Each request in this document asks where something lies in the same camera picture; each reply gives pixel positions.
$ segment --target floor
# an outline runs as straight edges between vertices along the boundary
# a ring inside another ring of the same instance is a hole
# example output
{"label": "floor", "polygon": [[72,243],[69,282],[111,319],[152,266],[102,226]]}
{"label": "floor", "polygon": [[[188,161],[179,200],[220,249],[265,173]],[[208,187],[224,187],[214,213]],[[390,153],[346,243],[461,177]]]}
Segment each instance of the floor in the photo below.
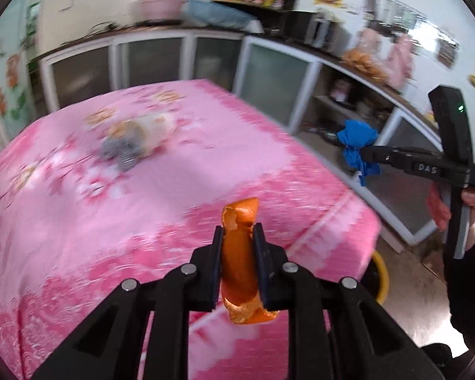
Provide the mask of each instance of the floor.
{"label": "floor", "polygon": [[467,351],[461,334],[450,324],[445,283],[407,249],[398,254],[379,238],[377,250],[390,277],[385,310],[418,346],[445,343],[454,357]]}
{"label": "floor", "polygon": [[[299,133],[298,138],[336,167],[343,169],[346,166],[341,150],[318,135]],[[450,324],[439,241],[441,239],[434,236],[432,241],[428,239],[414,252],[405,249],[398,254],[379,238],[377,250],[387,265],[390,277],[390,292],[384,308],[418,346],[444,343],[456,357],[466,352],[467,348],[462,335]]]}

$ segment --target pink rice cooker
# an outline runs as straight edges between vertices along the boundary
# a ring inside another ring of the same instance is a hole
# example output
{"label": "pink rice cooker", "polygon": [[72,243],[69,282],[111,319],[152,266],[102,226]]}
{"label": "pink rice cooker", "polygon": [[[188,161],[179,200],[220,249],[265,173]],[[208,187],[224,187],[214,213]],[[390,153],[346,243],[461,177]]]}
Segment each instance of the pink rice cooker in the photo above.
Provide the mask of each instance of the pink rice cooker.
{"label": "pink rice cooker", "polygon": [[138,0],[138,11],[143,21],[179,20],[185,0]]}

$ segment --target white cabinet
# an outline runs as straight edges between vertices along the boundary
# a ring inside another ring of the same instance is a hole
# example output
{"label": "white cabinet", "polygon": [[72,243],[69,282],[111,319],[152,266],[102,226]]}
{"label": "white cabinet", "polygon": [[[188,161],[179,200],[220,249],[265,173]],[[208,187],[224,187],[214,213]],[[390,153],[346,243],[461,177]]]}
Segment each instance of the white cabinet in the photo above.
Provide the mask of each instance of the white cabinet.
{"label": "white cabinet", "polygon": [[292,134],[304,115],[319,69],[320,62],[301,50],[246,37],[234,92]]}
{"label": "white cabinet", "polygon": [[109,48],[96,48],[54,63],[53,78],[60,108],[111,91]]}
{"label": "white cabinet", "polygon": [[196,44],[193,77],[206,78],[231,91],[241,50],[241,36],[238,38],[198,36]]}
{"label": "white cabinet", "polygon": [[120,44],[122,87],[179,80],[182,38],[159,38]]}
{"label": "white cabinet", "polygon": [[[439,138],[399,108],[394,109],[375,145],[442,151]],[[379,176],[366,177],[366,187],[358,183],[356,175],[354,189],[407,243],[421,242],[436,229],[426,205],[431,180],[390,166],[381,169]]]}
{"label": "white cabinet", "polygon": [[70,104],[113,89],[111,40],[83,43],[41,59],[47,109],[54,112]]}

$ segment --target human hand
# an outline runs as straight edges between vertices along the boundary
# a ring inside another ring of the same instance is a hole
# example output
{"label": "human hand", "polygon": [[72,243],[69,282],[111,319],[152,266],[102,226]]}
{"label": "human hand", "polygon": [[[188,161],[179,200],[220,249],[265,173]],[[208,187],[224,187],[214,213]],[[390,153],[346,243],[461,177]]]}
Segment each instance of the human hand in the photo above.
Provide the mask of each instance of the human hand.
{"label": "human hand", "polygon": [[[470,207],[470,228],[468,229],[468,238],[466,239],[465,248],[465,250],[468,251],[475,244],[475,189],[465,188],[461,192],[461,199],[463,203]],[[445,231],[452,214],[450,213],[450,209],[440,198],[440,190],[436,183],[431,184],[427,202],[427,208],[436,226],[441,231]]]}

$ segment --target pink tablecloth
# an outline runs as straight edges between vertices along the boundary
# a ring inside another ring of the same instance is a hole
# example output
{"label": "pink tablecloth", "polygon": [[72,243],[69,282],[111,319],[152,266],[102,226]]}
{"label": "pink tablecloth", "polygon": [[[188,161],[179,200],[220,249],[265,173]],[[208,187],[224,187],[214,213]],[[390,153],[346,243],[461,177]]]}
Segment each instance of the pink tablecloth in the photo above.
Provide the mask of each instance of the pink tablecloth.
{"label": "pink tablecloth", "polygon": [[[99,158],[105,130],[150,110],[173,113],[176,133],[121,174]],[[155,280],[185,263],[210,243],[222,207],[249,196],[290,260],[333,281],[366,268],[379,231],[373,211],[296,140],[207,81],[111,92],[36,121],[0,154],[1,356],[29,378],[123,279]],[[286,313],[236,326],[220,305],[192,316],[189,350],[191,379],[284,378]]]}

